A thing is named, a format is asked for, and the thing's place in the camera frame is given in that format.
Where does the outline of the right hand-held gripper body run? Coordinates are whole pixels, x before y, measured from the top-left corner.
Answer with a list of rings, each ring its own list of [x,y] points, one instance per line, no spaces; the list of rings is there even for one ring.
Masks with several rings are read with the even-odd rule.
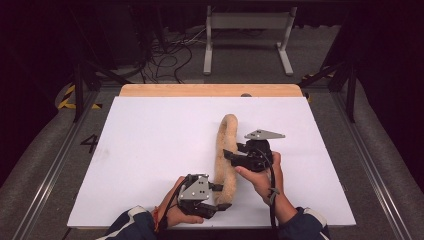
[[[245,135],[247,141],[243,144],[247,147],[247,152],[238,151],[238,166],[242,166],[253,172],[261,172],[270,168],[273,164],[272,151],[269,139],[284,138],[285,135],[267,130],[257,129]]]

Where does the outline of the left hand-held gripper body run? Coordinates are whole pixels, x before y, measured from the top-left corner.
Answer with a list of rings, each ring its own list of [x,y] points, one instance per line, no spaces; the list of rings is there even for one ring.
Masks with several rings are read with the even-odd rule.
[[[177,205],[185,215],[210,219],[218,211],[216,206],[206,204],[210,197],[208,174],[188,174],[178,191]]]

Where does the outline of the long tan bread loaf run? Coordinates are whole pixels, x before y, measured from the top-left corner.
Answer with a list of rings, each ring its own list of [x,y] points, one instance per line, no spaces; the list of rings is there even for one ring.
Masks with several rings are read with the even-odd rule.
[[[237,173],[231,161],[224,157],[224,151],[236,152],[238,119],[234,114],[227,114],[218,128],[216,139],[216,160],[214,183],[223,186],[221,191],[214,193],[216,204],[230,204],[237,189]]]

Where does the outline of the person's right hand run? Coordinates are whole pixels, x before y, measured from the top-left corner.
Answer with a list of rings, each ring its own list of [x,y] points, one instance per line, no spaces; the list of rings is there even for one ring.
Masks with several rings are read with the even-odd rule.
[[[275,202],[281,202],[284,195],[284,187],[283,187],[283,173],[281,170],[281,154],[278,152],[273,152],[273,171],[275,178],[275,186],[274,188],[278,191],[275,195]],[[259,173],[252,172],[242,166],[237,166],[235,171],[242,176],[244,179],[248,180],[252,183],[255,191],[259,194],[265,204],[269,205],[271,203],[271,172],[269,170],[265,170]]]

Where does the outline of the person's left hand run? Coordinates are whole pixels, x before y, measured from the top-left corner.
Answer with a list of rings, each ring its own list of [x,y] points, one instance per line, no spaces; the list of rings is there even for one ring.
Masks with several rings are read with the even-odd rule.
[[[167,224],[169,227],[176,226],[181,223],[186,224],[202,224],[204,219],[199,216],[185,215],[177,206],[176,200],[173,198],[174,192],[178,188],[179,184],[185,179],[184,176],[180,176],[175,182],[174,186],[165,195],[161,204],[158,206],[158,219],[161,220],[166,217]]]

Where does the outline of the yellow black hazard tape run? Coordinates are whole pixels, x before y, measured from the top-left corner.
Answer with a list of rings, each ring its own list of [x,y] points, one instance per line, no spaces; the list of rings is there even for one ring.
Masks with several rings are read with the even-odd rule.
[[[314,74],[306,74],[302,77],[301,81],[307,81],[311,78],[317,78],[317,79],[322,79],[322,78],[326,78],[326,77],[332,77],[334,75],[335,71],[334,70],[328,70],[328,69],[324,69],[319,71],[318,73],[314,73]]]
[[[58,105],[58,109],[76,109],[76,104],[75,103],[70,103],[69,99],[71,97],[71,95],[73,94],[73,92],[75,91],[75,84],[71,84],[68,89],[66,90],[62,100],[60,101],[59,105]],[[102,109],[103,104],[97,104],[94,103],[91,107],[91,109]]]

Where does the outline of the black metal stand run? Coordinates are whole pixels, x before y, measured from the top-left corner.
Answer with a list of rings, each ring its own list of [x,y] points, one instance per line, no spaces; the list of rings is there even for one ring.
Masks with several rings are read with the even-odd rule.
[[[78,122],[87,109],[87,105],[84,102],[84,85],[87,85],[90,91],[98,91],[100,89],[101,83],[100,79],[96,76],[96,72],[100,72],[105,75],[107,78],[115,81],[121,85],[129,84],[129,81],[124,77],[103,68],[101,65],[94,63],[89,60],[78,61],[74,65],[74,80],[73,84],[75,86],[75,97],[76,97],[76,113],[74,121]]]
[[[340,92],[344,85],[347,85],[347,96],[345,103],[345,110],[349,120],[354,123],[354,104],[355,104],[355,93],[356,93],[356,70],[354,64],[350,61],[340,62],[333,66],[323,68],[328,70],[334,70],[335,73],[327,85],[330,92]],[[317,78],[311,78],[307,81],[300,81],[298,86],[304,88],[309,86],[316,81],[321,80]]]

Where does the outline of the aluminium floor rail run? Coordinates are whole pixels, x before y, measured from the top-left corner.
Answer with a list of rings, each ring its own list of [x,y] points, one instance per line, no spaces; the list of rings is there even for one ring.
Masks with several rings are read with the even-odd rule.
[[[350,120],[346,113],[346,104],[343,101],[342,96],[339,93],[332,93],[331,97],[337,106],[339,113],[341,114],[350,135],[355,142],[355,146],[360,155],[360,162],[364,168],[364,171],[368,177],[368,180],[374,190],[374,193],[378,199],[379,204],[390,224],[391,229],[397,240],[413,240],[404,220],[402,219],[399,210],[394,203],[394,200],[384,183],[373,158],[365,145],[362,136],[359,133],[356,125]]]
[[[79,132],[86,116],[88,115],[91,106],[94,104],[98,96],[97,91],[89,91],[86,99],[83,101],[84,107],[80,113],[78,119],[70,125],[70,129],[66,134],[66,137],[56,154],[54,161],[50,165],[46,176],[44,177],[41,185],[39,186],[30,207],[26,211],[18,229],[16,230],[12,240],[27,240],[34,225],[40,216],[56,182],[62,171],[65,160],[67,159],[70,148]]]

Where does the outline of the white metal desk frame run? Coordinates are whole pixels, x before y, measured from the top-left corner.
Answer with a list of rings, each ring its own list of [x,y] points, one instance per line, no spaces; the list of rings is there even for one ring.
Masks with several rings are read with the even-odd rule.
[[[206,48],[204,56],[203,74],[210,75],[212,73],[213,29],[273,29],[284,31],[283,38],[280,42],[276,43],[276,47],[285,74],[287,76],[292,76],[294,74],[294,71],[288,58],[286,47],[296,18],[296,14],[296,7],[292,7],[286,12],[277,13],[223,13],[214,12],[212,10],[212,7],[208,6],[205,23]]]

